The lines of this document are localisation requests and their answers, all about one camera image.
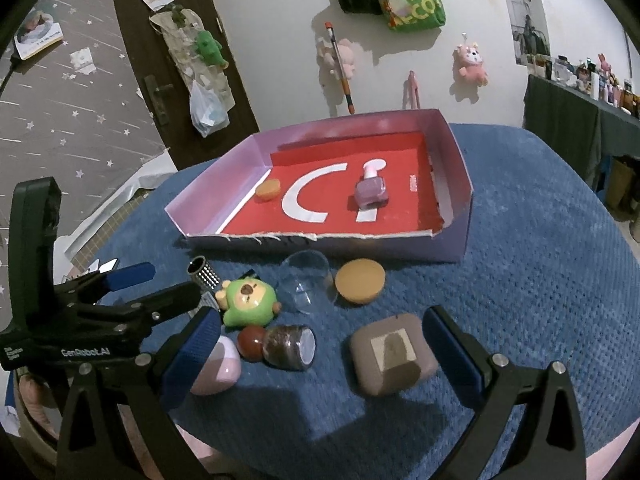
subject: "brown square case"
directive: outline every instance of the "brown square case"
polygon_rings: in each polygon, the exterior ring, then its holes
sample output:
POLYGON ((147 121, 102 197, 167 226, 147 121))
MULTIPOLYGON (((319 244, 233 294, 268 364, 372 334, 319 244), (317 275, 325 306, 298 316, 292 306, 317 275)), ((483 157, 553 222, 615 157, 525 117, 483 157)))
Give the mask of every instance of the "brown square case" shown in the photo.
POLYGON ((438 362, 415 314, 397 314, 356 330, 351 356, 363 393, 385 396, 431 377, 438 362))

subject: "metal screw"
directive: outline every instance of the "metal screw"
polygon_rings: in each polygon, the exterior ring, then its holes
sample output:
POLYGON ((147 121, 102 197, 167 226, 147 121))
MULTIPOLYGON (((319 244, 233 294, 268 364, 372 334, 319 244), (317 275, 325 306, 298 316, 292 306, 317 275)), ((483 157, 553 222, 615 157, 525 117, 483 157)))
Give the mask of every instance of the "metal screw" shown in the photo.
POLYGON ((151 355, 149 354, 137 355, 135 361, 137 366, 147 366, 151 362, 151 355))
POLYGON ((558 374, 564 374, 566 372, 566 367, 560 361, 554 361, 551 367, 558 374))
POLYGON ((502 354, 494 354, 491 357, 491 361, 493 361, 494 364, 499 366, 500 368, 504 368, 509 364, 509 360, 507 359, 507 357, 502 354))
POLYGON ((92 366, 89 363, 82 363, 78 368, 80 375, 87 375, 92 370, 92 366))

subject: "clear plastic cup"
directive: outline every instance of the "clear plastic cup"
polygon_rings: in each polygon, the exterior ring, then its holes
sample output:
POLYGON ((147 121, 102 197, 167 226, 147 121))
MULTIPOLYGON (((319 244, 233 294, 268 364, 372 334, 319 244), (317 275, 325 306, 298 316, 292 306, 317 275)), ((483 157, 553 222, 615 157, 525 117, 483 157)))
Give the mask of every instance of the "clear plastic cup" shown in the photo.
POLYGON ((280 264, 276 295, 288 312, 315 314, 331 308, 337 291, 324 254, 305 250, 284 260, 280 264))

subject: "blue tablecloth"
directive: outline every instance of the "blue tablecloth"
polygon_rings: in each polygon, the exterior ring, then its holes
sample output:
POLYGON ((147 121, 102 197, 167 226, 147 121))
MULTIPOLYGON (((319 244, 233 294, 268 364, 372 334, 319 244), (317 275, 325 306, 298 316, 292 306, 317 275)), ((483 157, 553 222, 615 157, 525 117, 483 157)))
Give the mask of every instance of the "blue tablecloth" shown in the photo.
MULTIPOLYGON (((432 304, 446 307, 489 352, 527 366, 568 363, 588 454, 640 416, 640 269, 613 220, 533 134, 475 124, 452 129, 475 188, 462 263, 382 262, 387 282, 372 304, 336 306, 315 317, 283 314, 278 322, 307 322, 315 329, 313 367, 294 373, 245 363, 235 387, 216 396, 189 396, 172 413, 176 422, 283 480, 428 478, 471 411, 460 406, 441 371, 398 396, 358 396, 347 341, 364 324, 399 312, 422 316, 432 304)), ((190 251, 163 208, 205 167, 172 176, 100 251, 101 260, 117 257, 121 266, 148 260, 157 269, 151 282, 108 301, 186 280, 188 261, 199 251, 190 251)), ((253 267, 267 281, 275 279, 280 260, 231 252, 207 256, 223 278, 253 267)), ((157 347, 183 323, 156 327, 145 347, 157 347)), ((514 411, 487 476, 505 457, 520 413, 514 411)))

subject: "gray star wallpaper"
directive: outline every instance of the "gray star wallpaper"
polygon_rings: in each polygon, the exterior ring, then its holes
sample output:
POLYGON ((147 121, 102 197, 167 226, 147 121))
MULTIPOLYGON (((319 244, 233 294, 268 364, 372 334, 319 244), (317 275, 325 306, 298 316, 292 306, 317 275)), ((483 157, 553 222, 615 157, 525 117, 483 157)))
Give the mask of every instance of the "gray star wallpaper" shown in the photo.
MULTIPOLYGON (((15 185, 55 177, 63 193, 58 235, 68 235, 164 151, 113 0, 40 0, 36 10, 60 24, 64 41, 26 72, 15 72, 0 96, 0 329, 9 319, 7 247, 15 185)), ((0 77, 12 52, 13 46, 2 54, 0 77)))

